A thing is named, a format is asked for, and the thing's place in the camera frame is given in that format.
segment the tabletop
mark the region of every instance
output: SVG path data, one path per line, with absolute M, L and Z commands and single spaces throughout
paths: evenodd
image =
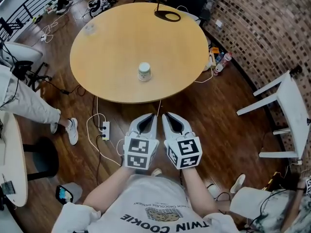
M 308 139 L 310 125 L 309 114 L 299 88 L 289 71 L 277 90 L 277 101 L 281 106 L 293 136 L 294 147 L 301 158 Z
M 188 87 L 209 61 L 207 39 L 197 23 L 181 11 L 179 22 L 154 15 L 155 3 L 130 3 L 92 19 L 75 38 L 70 66 L 78 83 L 99 98 L 144 103 L 172 96 Z M 138 79 L 141 62 L 152 78 Z
M 26 204 L 28 197 L 27 171 L 18 123 L 12 113 L 0 111 L 5 141 L 4 165 L 0 166 L 0 183 L 12 181 L 16 194 L 6 195 L 16 206 Z

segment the ceiling light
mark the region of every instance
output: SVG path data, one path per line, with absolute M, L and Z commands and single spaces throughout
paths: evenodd
M 3 4 L 4 1 L 5 1 L 5 0 L 0 0 L 0 6 Z

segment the cookie graphic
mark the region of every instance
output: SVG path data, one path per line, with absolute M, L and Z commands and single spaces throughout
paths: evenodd
M 152 219 L 161 222 L 174 222 L 179 220 L 179 215 L 177 213 L 163 213 L 157 211 L 153 208 L 147 208 L 146 212 L 151 216 Z

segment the white stool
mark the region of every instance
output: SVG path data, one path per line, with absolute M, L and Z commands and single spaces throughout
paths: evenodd
M 245 114 L 277 100 L 281 106 L 289 127 L 274 131 L 273 134 L 292 133 L 295 151 L 261 152 L 259 156 L 265 158 L 301 159 L 309 135 L 310 125 L 307 124 L 307 118 L 309 118 L 309 115 L 298 86 L 295 80 L 291 78 L 290 72 L 287 71 L 271 83 L 257 90 L 254 92 L 254 96 L 257 96 L 279 83 L 281 84 L 274 94 L 238 110 L 237 114 Z

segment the brick wall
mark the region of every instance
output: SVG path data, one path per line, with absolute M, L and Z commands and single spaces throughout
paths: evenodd
M 233 53 L 257 88 L 302 66 L 296 82 L 311 115 L 311 0 L 208 0 L 208 5 L 212 16 L 204 28 Z M 215 25 L 217 19 L 223 22 L 221 30 Z M 276 125 L 286 126 L 280 107 L 269 108 Z M 286 150 L 294 150 L 289 134 L 283 134 L 282 140 Z M 303 166 L 292 168 L 300 172 L 311 168 L 310 140 Z

